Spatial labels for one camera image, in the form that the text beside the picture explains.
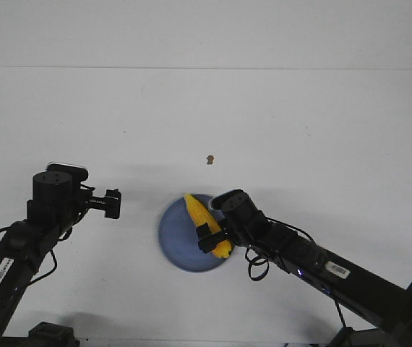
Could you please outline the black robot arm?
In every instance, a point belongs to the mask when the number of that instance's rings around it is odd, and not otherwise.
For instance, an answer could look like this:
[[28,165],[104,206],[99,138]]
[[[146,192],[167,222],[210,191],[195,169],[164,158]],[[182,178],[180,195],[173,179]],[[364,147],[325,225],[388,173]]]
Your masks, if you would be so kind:
[[0,229],[0,340],[27,288],[41,280],[37,274],[46,255],[69,238],[87,212],[119,218],[121,192],[109,189],[96,197],[83,184],[87,178],[85,168],[51,164],[33,177],[26,219]]
[[266,217],[241,189],[211,199],[209,206],[224,218],[216,233],[197,227],[204,253],[222,241],[244,247],[256,254],[250,267],[274,263],[373,326],[356,331],[344,325],[331,346],[412,347],[412,282],[401,288],[321,247],[302,230]]

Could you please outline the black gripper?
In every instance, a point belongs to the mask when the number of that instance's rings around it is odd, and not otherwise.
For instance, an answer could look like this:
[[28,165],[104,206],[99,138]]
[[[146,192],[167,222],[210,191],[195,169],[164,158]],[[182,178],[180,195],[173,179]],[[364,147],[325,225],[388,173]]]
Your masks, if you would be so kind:
[[[250,196],[241,189],[234,189],[219,195],[223,199],[220,210],[225,217],[219,224],[221,233],[236,246],[251,249],[268,249],[265,236],[268,220],[258,210]],[[198,247],[203,253],[214,249],[213,234],[207,223],[196,227]]]
[[105,217],[119,219],[121,192],[107,189],[104,199],[83,187],[86,169],[47,169],[33,177],[33,198],[27,202],[27,222],[44,228],[68,231],[90,209],[105,211]]

